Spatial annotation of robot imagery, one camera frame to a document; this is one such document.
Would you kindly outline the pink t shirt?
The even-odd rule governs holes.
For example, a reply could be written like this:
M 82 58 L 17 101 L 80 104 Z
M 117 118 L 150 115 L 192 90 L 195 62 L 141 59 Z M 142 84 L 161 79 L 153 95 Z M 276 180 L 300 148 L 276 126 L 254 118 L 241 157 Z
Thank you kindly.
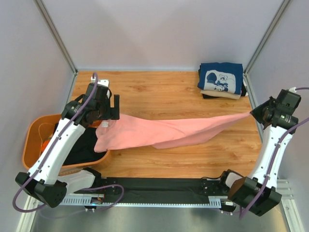
M 250 113 L 210 118 L 147 120 L 121 114 L 119 120 L 104 120 L 96 129 L 94 151 L 120 150 L 142 146 L 156 149 L 205 143 Z

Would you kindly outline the orange plastic basket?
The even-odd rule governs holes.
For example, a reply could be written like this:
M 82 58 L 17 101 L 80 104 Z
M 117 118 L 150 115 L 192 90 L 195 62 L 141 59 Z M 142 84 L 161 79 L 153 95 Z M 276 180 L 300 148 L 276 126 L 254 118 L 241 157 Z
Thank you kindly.
M 61 119 L 60 114 L 47 115 L 36 119 L 30 125 L 27 133 L 22 158 L 22 162 L 25 168 L 27 169 L 31 168 L 35 164 L 35 162 L 39 159 L 39 157 L 42 154 L 40 152 L 41 144 L 43 143 L 44 140 L 53 136 L 60 119 Z M 100 121 L 95 121 L 90 127 L 97 128 L 100 124 L 101 124 Z M 106 167 L 111 162 L 111 159 L 112 159 L 112 152 L 107 151 L 103 158 L 95 162 L 68 165 L 68 166 L 62 165 L 61 172 L 64 173 L 65 171 L 78 170 L 85 167 L 93 167 L 97 164 L 101 164 L 104 167 Z

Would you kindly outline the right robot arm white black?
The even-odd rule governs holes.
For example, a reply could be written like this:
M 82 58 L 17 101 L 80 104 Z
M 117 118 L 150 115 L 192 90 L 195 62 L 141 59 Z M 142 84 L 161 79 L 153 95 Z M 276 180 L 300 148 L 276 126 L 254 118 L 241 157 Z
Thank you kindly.
M 224 171 L 218 191 L 239 206 L 239 217 L 248 212 L 262 216 L 277 206 L 282 195 L 277 192 L 278 171 L 285 149 L 300 126 L 293 114 L 301 102 L 298 88 L 283 89 L 276 98 L 254 108 L 250 114 L 263 126 L 262 147 L 253 170 L 247 176 Z

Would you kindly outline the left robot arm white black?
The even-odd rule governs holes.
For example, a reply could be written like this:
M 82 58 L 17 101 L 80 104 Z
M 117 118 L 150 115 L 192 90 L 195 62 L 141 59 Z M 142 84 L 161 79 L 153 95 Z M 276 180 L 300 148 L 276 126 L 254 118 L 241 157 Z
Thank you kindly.
M 59 172 L 86 128 L 97 120 L 119 120 L 120 96 L 113 96 L 113 107 L 111 97 L 107 86 L 91 83 L 85 94 L 66 104 L 44 152 L 26 173 L 17 174 L 18 193 L 24 191 L 43 205 L 55 208 L 68 194 L 80 190 L 96 194 L 101 190 L 101 174 L 91 168 L 66 176 L 59 176 Z

